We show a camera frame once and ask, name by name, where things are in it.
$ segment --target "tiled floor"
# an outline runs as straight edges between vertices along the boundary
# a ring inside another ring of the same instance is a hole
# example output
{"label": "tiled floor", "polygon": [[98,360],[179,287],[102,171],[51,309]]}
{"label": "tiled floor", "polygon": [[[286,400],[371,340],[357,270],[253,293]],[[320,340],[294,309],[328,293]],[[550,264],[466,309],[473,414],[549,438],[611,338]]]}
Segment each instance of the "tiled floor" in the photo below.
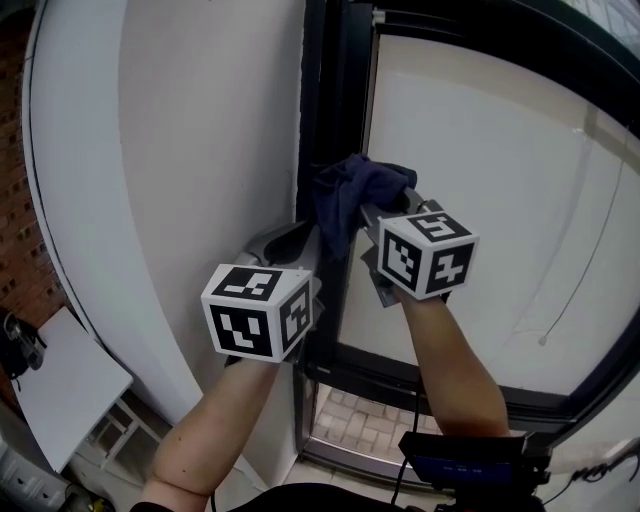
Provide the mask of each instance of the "tiled floor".
{"label": "tiled floor", "polygon": [[[413,428],[413,413],[331,389],[319,413],[313,437],[381,459],[402,462],[398,443]],[[420,415],[418,432],[440,434],[431,416]]]}
{"label": "tiled floor", "polygon": [[[391,498],[393,497],[393,489],[391,488],[377,487],[375,485],[371,485],[371,483],[367,481],[346,476],[342,473],[309,464],[308,462],[296,462],[291,469],[285,484],[302,482],[316,482],[335,485],[348,491],[355,492],[356,494],[361,494],[386,503],[390,503]],[[401,508],[413,505],[425,512],[433,512],[439,503],[446,503],[447,501],[449,501],[447,496],[427,493],[401,492],[398,495],[396,505]]]}

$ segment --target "glass pane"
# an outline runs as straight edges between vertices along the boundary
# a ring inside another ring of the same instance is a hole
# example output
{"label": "glass pane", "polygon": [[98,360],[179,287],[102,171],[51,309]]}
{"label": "glass pane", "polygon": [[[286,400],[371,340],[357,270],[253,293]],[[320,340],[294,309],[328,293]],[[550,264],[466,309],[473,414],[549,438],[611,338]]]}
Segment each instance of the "glass pane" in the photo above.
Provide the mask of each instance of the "glass pane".
{"label": "glass pane", "polygon": [[562,0],[588,16],[640,58],[640,6],[634,0]]}

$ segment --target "forearm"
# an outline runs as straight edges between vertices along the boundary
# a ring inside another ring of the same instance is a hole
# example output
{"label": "forearm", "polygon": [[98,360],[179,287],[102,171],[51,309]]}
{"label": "forearm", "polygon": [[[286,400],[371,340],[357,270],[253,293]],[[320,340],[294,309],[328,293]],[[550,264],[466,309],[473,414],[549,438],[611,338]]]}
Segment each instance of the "forearm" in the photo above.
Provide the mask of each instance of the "forearm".
{"label": "forearm", "polygon": [[154,482],[210,496],[242,453],[277,371],[276,364],[249,359],[228,367],[162,441],[143,498],[157,495]]}
{"label": "forearm", "polygon": [[508,436],[500,389],[469,347],[440,298],[418,302],[399,293],[425,392],[444,434]]}

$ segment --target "black and white marker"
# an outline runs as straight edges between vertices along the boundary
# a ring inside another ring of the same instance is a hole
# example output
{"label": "black and white marker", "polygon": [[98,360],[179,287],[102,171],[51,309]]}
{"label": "black and white marker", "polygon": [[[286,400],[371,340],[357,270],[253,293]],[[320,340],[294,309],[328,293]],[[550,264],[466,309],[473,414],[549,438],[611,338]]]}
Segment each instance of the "black and white marker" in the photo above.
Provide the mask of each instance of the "black and white marker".
{"label": "black and white marker", "polygon": [[201,300],[218,352],[282,361],[313,322],[308,270],[220,265]]}
{"label": "black and white marker", "polygon": [[479,236],[444,212],[380,220],[378,271],[418,300],[469,276]]}

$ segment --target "dark blue rag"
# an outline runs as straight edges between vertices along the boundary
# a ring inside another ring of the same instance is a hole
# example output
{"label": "dark blue rag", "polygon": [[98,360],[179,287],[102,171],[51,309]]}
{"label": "dark blue rag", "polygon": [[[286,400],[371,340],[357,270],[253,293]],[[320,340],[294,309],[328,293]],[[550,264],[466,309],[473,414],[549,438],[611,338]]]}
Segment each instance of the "dark blue rag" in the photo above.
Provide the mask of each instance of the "dark blue rag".
{"label": "dark blue rag", "polygon": [[364,155],[351,155],[318,173],[313,179],[313,202],[333,258],[347,255],[358,228],[361,204],[373,203],[384,209],[405,187],[415,188],[417,181],[411,169],[372,162]]}

